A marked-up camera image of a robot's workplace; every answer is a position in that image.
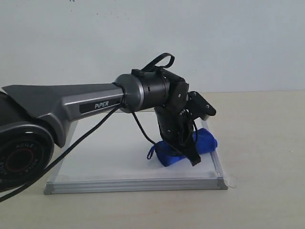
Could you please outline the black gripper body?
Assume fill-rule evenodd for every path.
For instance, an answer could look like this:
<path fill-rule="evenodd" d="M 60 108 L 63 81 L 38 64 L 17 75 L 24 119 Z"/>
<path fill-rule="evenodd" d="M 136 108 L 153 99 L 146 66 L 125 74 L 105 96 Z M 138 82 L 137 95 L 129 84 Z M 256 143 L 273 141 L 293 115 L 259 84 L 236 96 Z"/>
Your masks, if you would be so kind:
<path fill-rule="evenodd" d="M 154 108 L 162 140 L 175 147 L 182 153 L 187 142 L 193 139 L 194 120 L 186 108 L 177 113 L 164 106 Z"/>

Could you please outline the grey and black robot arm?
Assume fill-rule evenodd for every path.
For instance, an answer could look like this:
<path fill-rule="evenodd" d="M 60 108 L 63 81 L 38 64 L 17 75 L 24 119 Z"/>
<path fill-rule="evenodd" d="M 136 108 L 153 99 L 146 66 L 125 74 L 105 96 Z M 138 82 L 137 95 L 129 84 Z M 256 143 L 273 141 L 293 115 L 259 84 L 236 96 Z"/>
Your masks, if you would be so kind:
<path fill-rule="evenodd" d="M 192 165 L 201 159 L 193 137 L 194 93 L 182 77 L 157 67 L 133 69 L 113 83 L 9 85 L 0 93 L 0 189 L 25 189 L 54 164 L 74 121 L 105 111 L 153 108 L 162 139 Z"/>

